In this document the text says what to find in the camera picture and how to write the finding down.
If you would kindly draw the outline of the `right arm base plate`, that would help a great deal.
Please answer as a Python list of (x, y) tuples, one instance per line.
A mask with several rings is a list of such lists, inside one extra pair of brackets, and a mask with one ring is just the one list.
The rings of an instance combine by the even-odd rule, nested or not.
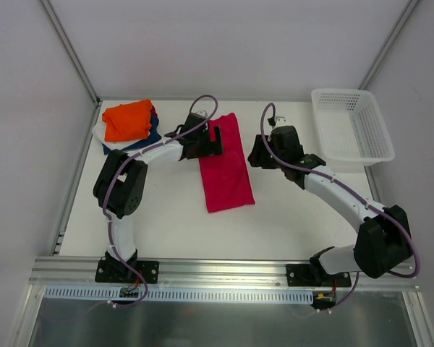
[(339, 287), (352, 285), (349, 273), (327, 274), (323, 269), (311, 264), (287, 264), (286, 281), (290, 287)]

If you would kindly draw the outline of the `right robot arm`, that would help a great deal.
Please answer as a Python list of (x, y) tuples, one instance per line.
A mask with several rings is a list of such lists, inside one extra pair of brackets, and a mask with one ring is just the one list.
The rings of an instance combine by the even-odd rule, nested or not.
[(328, 247), (311, 256), (309, 276), (314, 284), (325, 286), (342, 272), (379, 278), (413, 256), (405, 211), (398, 205), (369, 201), (341, 182), (323, 159), (304, 152), (293, 126), (256, 135), (248, 161), (254, 168), (281, 170), (286, 179), (319, 197), (356, 232), (353, 244)]

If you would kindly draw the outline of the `crimson red t-shirt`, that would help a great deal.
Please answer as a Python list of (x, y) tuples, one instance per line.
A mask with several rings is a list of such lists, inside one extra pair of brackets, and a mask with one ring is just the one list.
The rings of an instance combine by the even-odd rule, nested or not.
[(223, 153), (199, 160), (207, 211), (217, 213), (254, 205), (236, 114), (220, 116), (210, 126), (221, 131)]

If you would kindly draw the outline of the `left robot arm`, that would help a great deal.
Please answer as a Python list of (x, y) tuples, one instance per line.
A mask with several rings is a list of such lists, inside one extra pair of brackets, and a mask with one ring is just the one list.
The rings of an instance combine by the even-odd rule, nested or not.
[(190, 112), (183, 124), (160, 141), (127, 153), (112, 150), (93, 187), (108, 225), (108, 247), (98, 261), (97, 283), (129, 283), (142, 274), (138, 260), (135, 222), (148, 169), (163, 163), (208, 158), (224, 154), (222, 131), (210, 125), (206, 114)]

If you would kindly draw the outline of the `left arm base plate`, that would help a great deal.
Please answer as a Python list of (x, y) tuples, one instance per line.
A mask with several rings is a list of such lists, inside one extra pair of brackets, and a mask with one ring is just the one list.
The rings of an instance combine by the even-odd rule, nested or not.
[(150, 260), (138, 260), (135, 252), (126, 263), (126, 267), (116, 257), (108, 252), (100, 258), (95, 272), (96, 283), (134, 283), (138, 276), (130, 270), (134, 268), (145, 279), (147, 284), (157, 284), (159, 274), (159, 262)]

